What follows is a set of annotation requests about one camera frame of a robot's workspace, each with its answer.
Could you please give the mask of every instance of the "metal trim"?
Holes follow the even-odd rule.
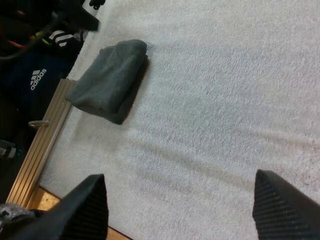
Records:
[[[43,117],[49,126],[41,126],[22,163],[14,181],[7,203],[27,207],[41,173],[50,158],[64,124],[71,110],[71,103],[65,100],[66,94],[75,86],[76,81],[61,79]]]

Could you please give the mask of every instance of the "adidas logo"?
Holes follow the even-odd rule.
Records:
[[[40,71],[40,70],[33,71],[32,77],[31,77],[31,82],[30,82],[32,91],[36,89],[36,86],[38,85],[39,81],[45,75],[46,72],[47,72],[46,69],[42,69],[42,71]]]

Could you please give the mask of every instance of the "gray fleece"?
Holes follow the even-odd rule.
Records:
[[[139,88],[148,56],[141,40],[121,41],[100,50],[66,99],[76,108],[122,124]]]

